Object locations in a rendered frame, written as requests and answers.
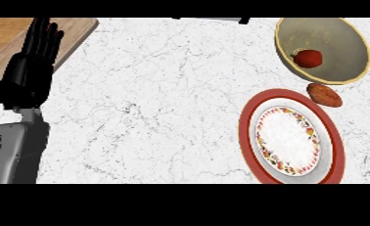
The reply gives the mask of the yellow-rimmed grey bowl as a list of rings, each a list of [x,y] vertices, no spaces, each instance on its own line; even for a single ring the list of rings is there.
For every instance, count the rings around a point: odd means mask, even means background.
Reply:
[[[305,80],[327,85],[356,81],[370,68],[370,46],[343,18],[281,18],[275,28],[275,48],[287,69]],[[322,64],[302,68],[291,55],[316,50]]]

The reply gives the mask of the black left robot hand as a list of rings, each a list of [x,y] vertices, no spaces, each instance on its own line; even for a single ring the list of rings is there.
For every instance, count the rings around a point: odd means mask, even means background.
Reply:
[[[44,103],[62,38],[57,24],[49,18],[34,18],[22,51],[12,56],[0,79],[0,104],[6,110],[38,108]]]

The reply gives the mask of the red bell pepper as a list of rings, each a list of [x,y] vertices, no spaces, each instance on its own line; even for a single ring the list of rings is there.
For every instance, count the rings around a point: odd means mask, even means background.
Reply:
[[[293,62],[302,68],[315,68],[322,64],[322,54],[316,50],[302,50],[293,55]]]

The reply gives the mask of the wooden cutting board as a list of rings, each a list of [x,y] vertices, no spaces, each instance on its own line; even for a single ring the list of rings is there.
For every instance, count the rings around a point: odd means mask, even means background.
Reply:
[[[96,18],[52,18],[63,31],[53,69],[59,69],[97,27]],[[22,51],[31,18],[0,18],[0,76],[12,56]]]

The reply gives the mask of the brown potato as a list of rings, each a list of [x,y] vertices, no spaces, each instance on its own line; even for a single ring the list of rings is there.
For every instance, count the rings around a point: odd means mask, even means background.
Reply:
[[[337,108],[342,106],[342,99],[337,92],[325,85],[309,83],[306,91],[312,101],[327,107]]]

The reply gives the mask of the red-rimmed patterned plate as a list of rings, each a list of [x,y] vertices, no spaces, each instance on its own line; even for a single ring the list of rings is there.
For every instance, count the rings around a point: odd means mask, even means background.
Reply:
[[[263,183],[334,184],[343,175],[339,131],[319,106],[287,89],[262,91],[238,119],[245,163]]]

